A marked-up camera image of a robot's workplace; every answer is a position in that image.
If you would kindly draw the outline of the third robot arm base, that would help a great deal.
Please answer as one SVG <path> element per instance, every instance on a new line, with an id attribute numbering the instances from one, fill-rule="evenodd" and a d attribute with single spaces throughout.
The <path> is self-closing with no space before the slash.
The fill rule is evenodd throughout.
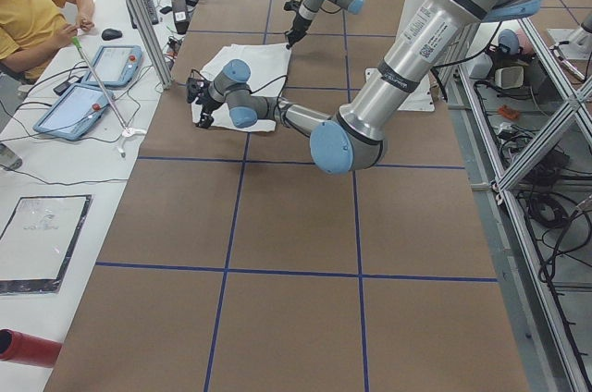
<path id="1" fill-rule="evenodd" d="M 576 29 L 547 29 L 559 56 L 568 60 L 587 60 L 591 54 L 591 14 Z"/>

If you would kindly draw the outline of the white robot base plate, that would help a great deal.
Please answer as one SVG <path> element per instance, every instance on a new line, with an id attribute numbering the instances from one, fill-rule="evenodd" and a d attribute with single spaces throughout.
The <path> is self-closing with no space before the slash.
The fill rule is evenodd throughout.
<path id="1" fill-rule="evenodd" d="M 390 75 L 382 73 L 376 67 L 367 68 L 364 76 L 365 84 L 355 102 L 361 101 L 361 104 L 368 106 L 376 116 L 390 116 L 395 109 L 427 112 L 434 110 L 427 77 L 423 77 L 418 86 L 412 92 L 408 92 L 404 82 L 399 78 L 392 83 L 389 81 Z"/>

